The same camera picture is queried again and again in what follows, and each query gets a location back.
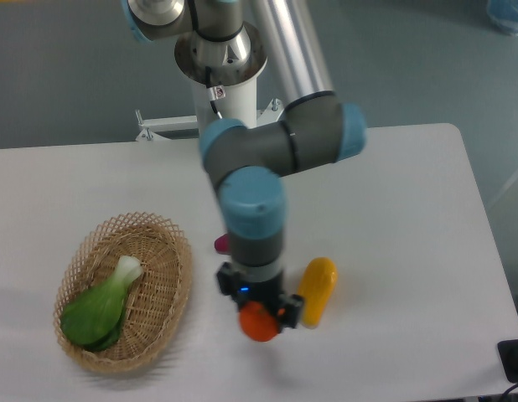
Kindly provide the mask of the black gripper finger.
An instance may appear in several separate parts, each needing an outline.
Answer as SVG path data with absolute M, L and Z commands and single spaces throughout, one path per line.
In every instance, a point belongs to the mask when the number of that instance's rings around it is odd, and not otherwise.
M 288 295 L 283 293 L 279 296 L 277 313 L 278 332 L 281 333 L 285 328 L 294 329 L 302 316 L 305 300 L 298 294 Z
M 230 262 L 224 262 L 216 272 L 220 293 L 236 300 L 241 289 L 241 275 Z

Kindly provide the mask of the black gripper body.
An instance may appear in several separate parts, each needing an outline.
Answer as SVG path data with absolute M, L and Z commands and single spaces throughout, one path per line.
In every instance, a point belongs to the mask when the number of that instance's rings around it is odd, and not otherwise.
M 259 302 L 269 312 L 277 312 L 280 309 L 280 296 L 284 293 L 282 271 L 266 281 L 252 282 L 245 279 L 244 275 L 234 269 L 238 285 L 238 291 L 232 297 L 236 309 L 240 312 L 249 302 Z

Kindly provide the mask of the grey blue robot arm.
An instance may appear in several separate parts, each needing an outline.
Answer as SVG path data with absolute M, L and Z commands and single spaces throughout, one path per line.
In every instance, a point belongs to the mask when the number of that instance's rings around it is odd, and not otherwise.
M 286 198 L 282 178 L 359 154 L 366 143 L 360 108 L 341 102 L 305 1 L 254 1 L 254 23 L 240 1 L 125 1 L 133 35 L 177 37 L 181 71 L 201 85 L 196 104 L 199 152 L 228 237 L 230 260 L 217 272 L 220 292 L 237 306 L 242 331 L 264 342 L 296 327 L 305 299 L 282 287 Z M 232 87 L 272 64 L 283 111 L 258 125 Z

